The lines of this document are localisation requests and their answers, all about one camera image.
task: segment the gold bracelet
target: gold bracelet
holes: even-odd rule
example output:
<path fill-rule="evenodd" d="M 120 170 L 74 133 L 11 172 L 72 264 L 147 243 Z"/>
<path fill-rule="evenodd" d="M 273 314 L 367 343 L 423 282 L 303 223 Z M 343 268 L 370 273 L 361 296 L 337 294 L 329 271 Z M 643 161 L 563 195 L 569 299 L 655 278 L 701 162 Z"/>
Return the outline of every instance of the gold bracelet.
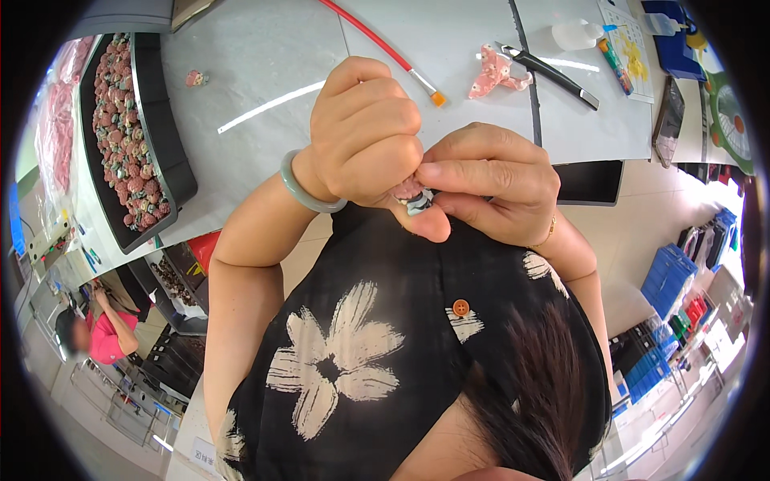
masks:
<path fill-rule="evenodd" d="M 527 246 L 527 249 L 535 249 L 537 247 L 542 246 L 544 243 L 548 242 L 548 240 L 551 238 L 551 234 L 554 233 L 554 228 L 556 227 L 556 214 L 554 214 L 553 217 L 551 217 L 551 228 L 548 230 L 548 237 L 545 238 L 545 240 L 536 246 Z"/>

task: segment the pink shirt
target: pink shirt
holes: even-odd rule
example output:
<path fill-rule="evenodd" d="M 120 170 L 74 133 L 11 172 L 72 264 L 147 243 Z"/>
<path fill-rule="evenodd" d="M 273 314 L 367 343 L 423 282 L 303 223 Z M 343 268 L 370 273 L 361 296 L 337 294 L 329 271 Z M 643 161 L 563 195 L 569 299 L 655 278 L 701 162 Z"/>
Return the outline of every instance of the pink shirt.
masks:
<path fill-rule="evenodd" d="M 131 330 L 136 329 L 136 323 L 139 320 L 135 316 L 125 312 L 118 312 L 118 316 L 129 325 Z M 89 312 L 85 317 L 85 323 L 89 329 L 91 329 L 93 322 L 94 316 Z M 112 364 L 117 359 L 126 357 L 118 344 L 118 333 L 105 313 L 99 316 L 96 327 L 91 332 L 91 352 L 89 354 L 92 359 L 102 364 Z"/>

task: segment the worker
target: worker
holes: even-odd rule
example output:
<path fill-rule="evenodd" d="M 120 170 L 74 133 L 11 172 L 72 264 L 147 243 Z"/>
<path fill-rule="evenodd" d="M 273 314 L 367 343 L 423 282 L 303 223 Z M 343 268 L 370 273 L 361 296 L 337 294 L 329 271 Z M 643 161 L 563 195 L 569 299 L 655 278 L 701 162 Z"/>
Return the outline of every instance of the worker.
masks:
<path fill-rule="evenodd" d="M 385 64 L 350 57 L 310 145 L 227 220 L 203 374 L 227 479 L 566 481 L 600 446 L 596 256 L 547 153 L 479 123 L 424 153 L 419 131 Z M 412 174 L 440 192 L 409 216 L 388 191 Z M 323 210 L 333 234 L 284 298 L 280 262 Z"/>
<path fill-rule="evenodd" d="M 103 364 L 112 364 L 139 348 L 134 329 L 140 320 L 146 319 L 149 300 L 143 310 L 137 309 L 133 298 L 122 287 L 121 279 L 113 270 L 92 284 L 92 301 L 85 318 L 71 306 L 59 313 L 55 331 L 67 357 L 91 357 Z"/>

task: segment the pink figurine in tray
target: pink figurine in tray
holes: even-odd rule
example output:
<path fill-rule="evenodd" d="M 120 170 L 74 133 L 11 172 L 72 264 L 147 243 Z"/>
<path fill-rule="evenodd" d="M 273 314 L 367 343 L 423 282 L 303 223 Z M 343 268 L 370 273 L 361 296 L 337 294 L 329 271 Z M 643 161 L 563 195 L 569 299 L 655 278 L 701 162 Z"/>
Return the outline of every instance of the pink figurine in tray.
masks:
<path fill-rule="evenodd" d="M 188 87 L 197 87 L 198 85 L 205 85 L 208 81 L 208 75 L 204 75 L 197 70 L 190 70 L 185 79 L 185 85 Z"/>
<path fill-rule="evenodd" d="M 529 72 L 524 78 L 511 77 L 511 61 L 498 55 L 492 45 L 484 44 L 481 46 L 481 74 L 470 87 L 468 98 L 484 97 L 497 84 L 522 91 L 532 82 L 532 74 Z"/>

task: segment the orange brush bristles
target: orange brush bristles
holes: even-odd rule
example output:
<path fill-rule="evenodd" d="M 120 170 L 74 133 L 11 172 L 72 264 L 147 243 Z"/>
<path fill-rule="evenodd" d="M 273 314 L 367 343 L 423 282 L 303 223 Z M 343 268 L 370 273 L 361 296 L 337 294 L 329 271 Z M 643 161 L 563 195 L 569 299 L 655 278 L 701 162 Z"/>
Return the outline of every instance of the orange brush bristles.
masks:
<path fill-rule="evenodd" d="M 446 101 L 447 101 L 447 100 L 444 98 L 444 96 L 443 96 L 443 95 L 441 95 L 439 92 L 436 92 L 436 93 L 434 93 L 433 95 L 431 95 L 431 96 L 430 96 L 430 100 L 433 100 L 433 101 L 434 101 L 434 104 L 436 104 L 436 107 L 441 107 L 441 106 L 444 104 L 444 102 L 446 102 Z"/>

